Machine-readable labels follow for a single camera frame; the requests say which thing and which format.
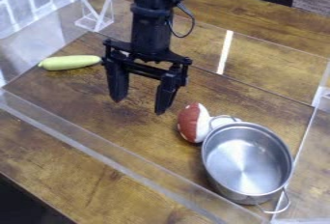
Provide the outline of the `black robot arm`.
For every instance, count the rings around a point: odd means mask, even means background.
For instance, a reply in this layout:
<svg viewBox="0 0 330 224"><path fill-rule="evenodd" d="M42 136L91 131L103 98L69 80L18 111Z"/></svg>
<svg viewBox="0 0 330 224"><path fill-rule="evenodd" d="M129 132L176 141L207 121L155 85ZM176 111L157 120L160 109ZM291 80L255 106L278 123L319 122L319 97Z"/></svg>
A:
<svg viewBox="0 0 330 224"><path fill-rule="evenodd" d="M183 0L133 0L129 6L132 26L129 42L107 39L101 65L105 68L111 99L121 101L128 95L131 73L160 81L155 113L161 115L172 104L177 89L187 84L192 60L169 51L172 9L177 7L191 19L193 15Z"/></svg>

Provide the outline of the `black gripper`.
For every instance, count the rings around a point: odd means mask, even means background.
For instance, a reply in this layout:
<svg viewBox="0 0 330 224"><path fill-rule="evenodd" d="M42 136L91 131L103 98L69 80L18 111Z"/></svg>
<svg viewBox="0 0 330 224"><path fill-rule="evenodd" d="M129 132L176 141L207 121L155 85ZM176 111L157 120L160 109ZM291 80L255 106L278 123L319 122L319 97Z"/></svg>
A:
<svg viewBox="0 0 330 224"><path fill-rule="evenodd" d="M187 84L188 67L192 60L169 49L157 53L136 52L129 42L107 39L103 42L109 97L115 102L128 95L128 75L131 73L161 80L156 91L155 113L161 115L172 104L177 89Z"/></svg>

